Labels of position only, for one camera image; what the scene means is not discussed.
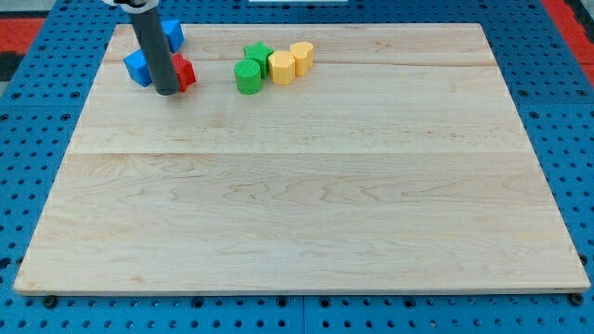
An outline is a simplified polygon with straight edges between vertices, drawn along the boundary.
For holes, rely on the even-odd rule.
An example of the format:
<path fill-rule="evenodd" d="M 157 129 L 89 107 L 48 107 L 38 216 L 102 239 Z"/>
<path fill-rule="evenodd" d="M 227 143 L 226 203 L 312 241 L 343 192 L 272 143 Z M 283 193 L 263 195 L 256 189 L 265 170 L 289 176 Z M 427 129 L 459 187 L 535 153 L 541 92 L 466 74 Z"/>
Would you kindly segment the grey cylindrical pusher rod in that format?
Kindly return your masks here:
<path fill-rule="evenodd" d="M 127 12 L 131 18 L 136 40 L 148 63 L 148 71 L 156 92 L 171 96 L 179 91 L 157 3 L 129 3 Z"/>

